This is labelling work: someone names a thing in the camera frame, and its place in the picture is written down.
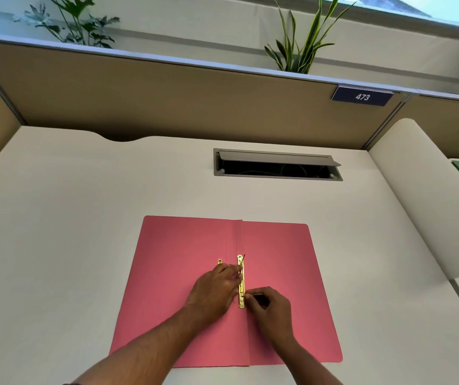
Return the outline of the person's left hand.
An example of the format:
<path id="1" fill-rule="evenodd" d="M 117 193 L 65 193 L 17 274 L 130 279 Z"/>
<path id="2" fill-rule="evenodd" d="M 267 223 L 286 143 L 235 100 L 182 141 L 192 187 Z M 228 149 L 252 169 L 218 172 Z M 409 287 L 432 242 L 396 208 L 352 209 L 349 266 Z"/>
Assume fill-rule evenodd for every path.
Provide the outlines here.
<path id="1" fill-rule="evenodd" d="M 195 282 L 185 307 L 193 310 L 203 324 L 213 324 L 227 312 L 234 298 L 238 296 L 239 283 L 218 277 L 216 265 Z"/>

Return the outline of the person's right hand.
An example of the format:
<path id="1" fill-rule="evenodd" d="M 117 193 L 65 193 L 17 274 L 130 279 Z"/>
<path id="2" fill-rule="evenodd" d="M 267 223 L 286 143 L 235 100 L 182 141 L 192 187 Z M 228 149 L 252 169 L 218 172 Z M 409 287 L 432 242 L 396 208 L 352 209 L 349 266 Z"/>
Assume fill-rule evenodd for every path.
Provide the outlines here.
<path id="1" fill-rule="evenodd" d="M 261 334 L 270 344 L 279 339 L 294 337 L 290 301 L 277 290 L 271 288 L 271 304 L 267 310 L 251 312 Z"/>

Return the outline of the gold metal fastener strip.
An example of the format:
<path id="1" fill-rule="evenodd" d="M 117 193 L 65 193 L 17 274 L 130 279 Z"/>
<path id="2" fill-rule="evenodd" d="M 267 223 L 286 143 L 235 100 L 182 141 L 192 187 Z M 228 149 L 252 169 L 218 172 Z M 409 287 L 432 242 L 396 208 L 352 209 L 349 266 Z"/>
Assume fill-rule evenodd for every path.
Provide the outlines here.
<path id="1" fill-rule="evenodd" d="M 240 277 L 240 283 L 238 285 L 238 304 L 239 308 L 244 309 L 245 308 L 245 298 L 244 295 L 246 293 L 246 288 L 245 288 L 245 274 L 244 274 L 244 260 L 245 260 L 245 254 L 239 254 L 237 256 L 237 264 L 240 266 L 239 270 L 239 275 Z"/>

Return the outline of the person's right forearm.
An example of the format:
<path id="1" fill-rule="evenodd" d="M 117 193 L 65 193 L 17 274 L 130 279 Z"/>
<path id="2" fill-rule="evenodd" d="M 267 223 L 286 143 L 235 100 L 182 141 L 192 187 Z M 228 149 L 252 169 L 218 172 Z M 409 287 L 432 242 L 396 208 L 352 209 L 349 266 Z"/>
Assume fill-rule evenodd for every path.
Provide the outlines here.
<path id="1" fill-rule="evenodd" d="M 290 371 L 296 385 L 343 385 L 294 337 L 273 341 L 271 345 Z"/>

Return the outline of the person's left forearm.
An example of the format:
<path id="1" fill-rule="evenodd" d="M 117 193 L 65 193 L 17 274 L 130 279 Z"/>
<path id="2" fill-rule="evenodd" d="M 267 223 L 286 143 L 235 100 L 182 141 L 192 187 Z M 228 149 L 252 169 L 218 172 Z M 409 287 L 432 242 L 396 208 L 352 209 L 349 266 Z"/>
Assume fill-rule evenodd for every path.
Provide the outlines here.
<path id="1" fill-rule="evenodd" d="M 187 347 L 209 325 L 199 310 L 184 306 L 73 382 L 62 385 L 162 385 Z"/>

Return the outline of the pink paper file folder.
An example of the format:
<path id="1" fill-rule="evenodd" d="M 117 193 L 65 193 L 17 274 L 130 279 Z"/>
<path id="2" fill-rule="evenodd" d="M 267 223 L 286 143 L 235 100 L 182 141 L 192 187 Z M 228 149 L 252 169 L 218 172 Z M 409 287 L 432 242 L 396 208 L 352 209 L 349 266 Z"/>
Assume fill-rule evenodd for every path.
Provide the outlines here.
<path id="1" fill-rule="evenodd" d="M 270 286 L 290 300 L 297 341 L 320 362 L 342 362 L 306 224 L 147 215 L 117 318 L 110 354 L 161 324 L 185 303 L 218 259 L 245 254 L 245 288 Z"/>

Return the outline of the beige wide partition panel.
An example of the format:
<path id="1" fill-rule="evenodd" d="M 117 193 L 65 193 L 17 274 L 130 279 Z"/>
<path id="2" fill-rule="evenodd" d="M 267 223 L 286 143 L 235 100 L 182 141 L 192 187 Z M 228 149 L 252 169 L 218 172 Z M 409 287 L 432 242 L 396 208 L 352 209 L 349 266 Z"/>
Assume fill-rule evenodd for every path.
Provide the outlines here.
<path id="1" fill-rule="evenodd" d="M 333 101 L 338 82 L 0 36 L 0 88 L 25 124 L 145 136 L 361 149 L 405 98 Z"/>

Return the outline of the dark blue number plate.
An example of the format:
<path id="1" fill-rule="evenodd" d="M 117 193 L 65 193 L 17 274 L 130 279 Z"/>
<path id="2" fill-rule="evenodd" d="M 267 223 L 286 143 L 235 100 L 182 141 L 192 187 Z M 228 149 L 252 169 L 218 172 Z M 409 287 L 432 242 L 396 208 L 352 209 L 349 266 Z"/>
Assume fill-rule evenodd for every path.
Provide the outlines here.
<path id="1" fill-rule="evenodd" d="M 392 91 L 338 85 L 331 101 L 384 107 L 393 95 Z"/>

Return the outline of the tall striped snake plant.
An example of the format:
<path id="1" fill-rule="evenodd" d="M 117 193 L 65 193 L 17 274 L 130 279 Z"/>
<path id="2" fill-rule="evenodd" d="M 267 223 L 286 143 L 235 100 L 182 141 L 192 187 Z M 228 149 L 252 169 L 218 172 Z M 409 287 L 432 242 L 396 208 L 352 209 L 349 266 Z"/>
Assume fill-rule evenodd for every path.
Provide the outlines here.
<path id="1" fill-rule="evenodd" d="M 327 10 L 324 10 L 323 0 L 318 0 L 318 7 L 310 30 L 302 47 L 296 40 L 297 22 L 292 10 L 288 10 L 287 18 L 284 17 L 283 11 L 278 3 L 274 0 L 279 16 L 281 18 L 283 29 L 283 41 L 276 40 L 277 51 L 270 44 L 264 46 L 267 55 L 275 62 L 278 69 L 284 72 L 292 72 L 307 75 L 310 71 L 316 52 L 334 43 L 325 42 L 329 30 L 335 23 L 351 9 L 356 2 L 345 7 L 332 22 L 327 24 L 337 8 L 339 0 L 332 0 Z"/>

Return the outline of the beige narrow partition panel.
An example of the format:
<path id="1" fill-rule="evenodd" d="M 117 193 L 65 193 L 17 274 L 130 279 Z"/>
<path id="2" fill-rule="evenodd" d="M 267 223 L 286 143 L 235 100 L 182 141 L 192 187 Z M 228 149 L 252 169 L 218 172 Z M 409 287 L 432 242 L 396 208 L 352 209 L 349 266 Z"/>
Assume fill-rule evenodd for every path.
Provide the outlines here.
<path id="1" fill-rule="evenodd" d="M 403 119 L 415 121 L 431 141 L 450 159 L 459 159 L 459 95 L 420 90 L 408 94 L 363 145 L 369 150 L 393 125 Z"/>

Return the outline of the broad-leaf green plant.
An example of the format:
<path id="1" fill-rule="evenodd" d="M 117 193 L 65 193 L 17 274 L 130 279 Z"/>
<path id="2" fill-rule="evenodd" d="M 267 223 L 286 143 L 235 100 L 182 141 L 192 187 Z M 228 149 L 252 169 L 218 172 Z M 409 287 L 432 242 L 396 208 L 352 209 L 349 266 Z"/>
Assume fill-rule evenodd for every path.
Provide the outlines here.
<path id="1" fill-rule="evenodd" d="M 78 44 L 89 47 L 112 49 L 115 40 L 107 27 L 119 24 L 117 16 L 93 16 L 89 9 L 95 6 L 94 0 L 50 0 L 58 9 L 61 20 L 52 19 L 45 3 L 29 5 L 21 15 L 14 15 L 13 22 L 45 29 L 55 39 L 65 44 Z"/>

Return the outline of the window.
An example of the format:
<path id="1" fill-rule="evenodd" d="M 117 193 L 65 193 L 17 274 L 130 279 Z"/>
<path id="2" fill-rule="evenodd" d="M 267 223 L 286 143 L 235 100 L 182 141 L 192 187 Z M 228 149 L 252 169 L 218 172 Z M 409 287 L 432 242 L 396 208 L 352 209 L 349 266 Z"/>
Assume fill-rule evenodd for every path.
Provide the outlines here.
<path id="1" fill-rule="evenodd" d="M 352 6 L 351 16 L 362 21 L 392 16 L 459 27 L 459 0 L 338 0 L 338 6 Z"/>

